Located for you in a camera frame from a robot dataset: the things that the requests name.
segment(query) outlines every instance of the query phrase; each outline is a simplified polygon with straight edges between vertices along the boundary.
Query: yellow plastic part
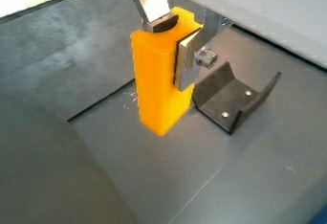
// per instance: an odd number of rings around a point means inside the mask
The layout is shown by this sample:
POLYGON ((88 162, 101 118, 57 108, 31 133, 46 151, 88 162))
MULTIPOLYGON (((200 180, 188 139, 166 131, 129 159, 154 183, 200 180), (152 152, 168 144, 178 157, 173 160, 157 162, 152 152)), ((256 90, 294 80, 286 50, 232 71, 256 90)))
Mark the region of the yellow plastic part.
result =
POLYGON ((169 31, 136 31, 130 36, 140 121, 160 136, 189 109, 193 84, 180 92, 172 83, 176 42, 200 28, 189 11, 172 11, 178 22, 169 31))

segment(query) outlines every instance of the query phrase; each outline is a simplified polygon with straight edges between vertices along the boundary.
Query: gray metal surface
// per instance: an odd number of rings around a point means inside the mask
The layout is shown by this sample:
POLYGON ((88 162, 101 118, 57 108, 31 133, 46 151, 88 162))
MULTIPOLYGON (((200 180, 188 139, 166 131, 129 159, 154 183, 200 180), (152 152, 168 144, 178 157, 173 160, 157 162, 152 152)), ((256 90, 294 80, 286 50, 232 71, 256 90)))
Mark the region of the gray metal surface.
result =
POLYGON ((133 0, 64 0, 0 25, 0 87, 68 119, 133 78, 133 0))
POLYGON ((327 0, 193 0, 327 67, 327 0))
POLYGON ((66 123, 0 97, 0 223, 134 224, 66 123))
POLYGON ((306 223, 327 203, 327 75, 234 29, 212 45, 256 90, 282 72, 232 137, 193 108, 157 137, 133 86, 72 126, 138 223, 306 223))

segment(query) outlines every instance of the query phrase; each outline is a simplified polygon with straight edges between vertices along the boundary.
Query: bolt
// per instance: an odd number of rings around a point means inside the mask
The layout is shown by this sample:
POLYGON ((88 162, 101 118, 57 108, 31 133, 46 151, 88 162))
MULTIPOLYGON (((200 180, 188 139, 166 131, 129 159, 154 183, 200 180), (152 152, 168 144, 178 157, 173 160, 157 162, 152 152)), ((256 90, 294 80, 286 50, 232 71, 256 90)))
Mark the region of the bolt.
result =
POLYGON ((221 115, 224 118, 226 118, 229 116, 228 113, 225 113, 225 112, 222 112, 221 115))
POLYGON ((205 46, 201 47, 197 54, 196 64, 206 69, 210 69, 216 64, 217 59, 217 54, 214 54, 205 46))
POLYGON ((228 20, 228 19, 226 19, 225 17, 222 17, 222 18, 221 18, 221 21, 220 21, 220 24, 224 25, 224 24, 226 23, 226 20, 228 20))
POLYGON ((252 95, 252 92, 246 90, 245 95, 246 95, 246 97, 249 97, 252 95))

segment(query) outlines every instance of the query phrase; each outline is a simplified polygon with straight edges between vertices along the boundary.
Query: dark gray floor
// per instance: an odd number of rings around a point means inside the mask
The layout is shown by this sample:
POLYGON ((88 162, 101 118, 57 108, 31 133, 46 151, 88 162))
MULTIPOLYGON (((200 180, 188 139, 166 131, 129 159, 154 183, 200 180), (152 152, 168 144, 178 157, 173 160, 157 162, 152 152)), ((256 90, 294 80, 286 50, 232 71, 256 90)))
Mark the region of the dark gray floor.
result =
POLYGON ((234 29, 212 44, 257 91, 282 72, 233 136, 192 108, 157 137, 133 85, 72 126, 138 223, 306 223, 327 203, 327 75, 234 29))

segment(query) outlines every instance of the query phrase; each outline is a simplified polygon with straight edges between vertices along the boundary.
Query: scratch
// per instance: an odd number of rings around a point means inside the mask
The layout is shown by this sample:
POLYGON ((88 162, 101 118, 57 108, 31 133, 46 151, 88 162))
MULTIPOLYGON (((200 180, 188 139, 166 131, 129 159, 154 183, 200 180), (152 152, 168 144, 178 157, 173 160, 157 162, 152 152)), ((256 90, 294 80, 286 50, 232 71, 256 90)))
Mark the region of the scratch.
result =
POLYGON ((294 169, 293 169, 292 167, 289 167, 289 166, 285 166, 285 169, 286 169, 289 172, 292 172, 292 173, 296 172, 294 169))
POLYGON ((182 210, 188 207, 188 205, 190 204, 190 202, 193 201, 193 199, 196 198, 196 196, 198 195, 198 193, 202 191, 202 189, 205 188, 205 186, 209 184, 209 182, 212 181, 212 179, 217 176, 217 174, 220 173, 222 166, 224 166, 225 162, 221 164, 221 166, 218 167, 217 171, 212 174, 212 176, 209 177, 209 179, 205 181, 205 183, 202 184, 202 186, 198 188, 197 192, 194 193, 194 195, 192 196, 192 198, 189 199, 189 201, 186 202, 186 204, 184 205, 184 207, 180 209, 180 211, 177 212, 177 214, 173 215, 173 217, 170 218, 170 220, 166 222, 166 224, 170 224, 172 221, 174 220, 174 218, 178 216, 178 214, 182 212, 182 210))

